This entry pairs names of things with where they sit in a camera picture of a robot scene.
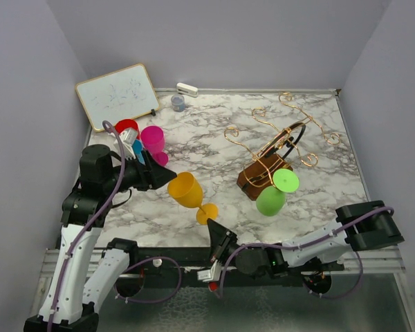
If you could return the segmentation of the yellow plastic wine glass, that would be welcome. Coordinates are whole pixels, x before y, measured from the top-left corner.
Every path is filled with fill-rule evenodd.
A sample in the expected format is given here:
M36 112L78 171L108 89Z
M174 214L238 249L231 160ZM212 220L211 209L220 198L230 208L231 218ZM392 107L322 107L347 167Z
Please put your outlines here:
M181 206L197 209L196 221L206 225L208 219L215 220L219 215L218 207L213 203L203 203L203 189L190 172L181 172L167 185L168 194Z

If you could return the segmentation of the blue plastic wine glass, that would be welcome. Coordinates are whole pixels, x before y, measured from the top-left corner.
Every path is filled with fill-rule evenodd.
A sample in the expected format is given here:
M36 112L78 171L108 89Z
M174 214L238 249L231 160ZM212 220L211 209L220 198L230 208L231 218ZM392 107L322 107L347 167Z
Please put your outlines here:
M140 140L136 139L132 145L133 152L135 157L138 159L138 162L142 165L145 165L145 159L142 156L143 145Z

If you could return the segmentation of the magenta plastic wine glass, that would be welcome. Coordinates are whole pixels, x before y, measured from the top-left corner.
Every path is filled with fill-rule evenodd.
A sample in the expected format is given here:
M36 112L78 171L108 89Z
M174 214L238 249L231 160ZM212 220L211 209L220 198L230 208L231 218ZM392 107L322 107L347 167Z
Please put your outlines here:
M169 161L168 155L164 152L165 135L158 126L145 127L140 134L144 148L151 154L153 159L161 166L166 166Z

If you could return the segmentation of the green plastic wine glass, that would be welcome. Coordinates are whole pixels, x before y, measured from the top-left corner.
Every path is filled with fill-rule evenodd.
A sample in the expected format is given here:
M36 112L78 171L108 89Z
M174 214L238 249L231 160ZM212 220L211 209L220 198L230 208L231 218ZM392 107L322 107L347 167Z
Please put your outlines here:
M286 202L286 194L299 188L299 178L289 169L278 169L272 177L273 184L266 187L256 200L257 210L264 216L275 216Z

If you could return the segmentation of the red plastic wine glass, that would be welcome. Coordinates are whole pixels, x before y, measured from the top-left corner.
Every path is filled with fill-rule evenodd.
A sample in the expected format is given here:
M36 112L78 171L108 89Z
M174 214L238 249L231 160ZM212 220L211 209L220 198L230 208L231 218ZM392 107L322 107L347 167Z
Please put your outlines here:
M138 127L138 123L133 119L123 119L117 122L114 127L118 133L122 133L125 129L133 129L137 132L136 138L140 138L140 130Z

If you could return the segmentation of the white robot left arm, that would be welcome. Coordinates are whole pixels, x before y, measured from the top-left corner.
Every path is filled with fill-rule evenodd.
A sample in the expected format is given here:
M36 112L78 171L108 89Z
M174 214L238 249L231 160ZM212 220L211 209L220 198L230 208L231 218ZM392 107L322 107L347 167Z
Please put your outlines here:
M138 267L135 241L114 239L103 264L88 276L96 241L100 237L113 198L127 190L157 190L176 178L147 151L143 163L127 160L106 145L82 151L80 176L62 203L59 254L46 299L38 314L28 318L25 331L96 331L99 311L111 287L124 273Z

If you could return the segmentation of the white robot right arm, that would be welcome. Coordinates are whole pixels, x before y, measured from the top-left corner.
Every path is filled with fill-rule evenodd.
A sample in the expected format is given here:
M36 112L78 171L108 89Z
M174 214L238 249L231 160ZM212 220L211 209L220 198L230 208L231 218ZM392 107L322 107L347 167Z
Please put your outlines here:
M275 277L302 266L320 270L347 252L377 250L404 241L393 219L394 209L383 201L345 205L335 212L336 219L325 226L276 244L239 245L235 233L210 219L212 267L198 272L197 279L217 282L231 265L249 276L267 272Z

